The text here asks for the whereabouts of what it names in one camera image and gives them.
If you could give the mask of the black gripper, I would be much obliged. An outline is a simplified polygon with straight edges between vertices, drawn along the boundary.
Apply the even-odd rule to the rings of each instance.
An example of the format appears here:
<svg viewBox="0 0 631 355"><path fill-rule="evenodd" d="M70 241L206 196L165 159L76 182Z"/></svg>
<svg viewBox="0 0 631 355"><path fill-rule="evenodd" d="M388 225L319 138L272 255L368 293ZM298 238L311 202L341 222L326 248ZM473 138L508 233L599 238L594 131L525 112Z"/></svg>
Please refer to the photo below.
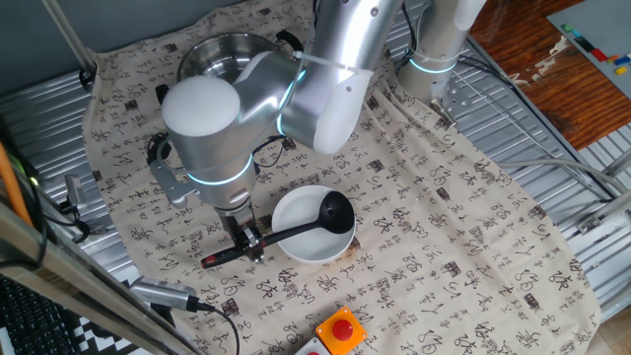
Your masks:
<svg viewBox="0 0 631 355"><path fill-rule="evenodd" d="M256 228L250 205L220 209L219 217L226 232L233 237L233 252L237 256L246 254L250 260L264 260L263 236Z"/></svg>

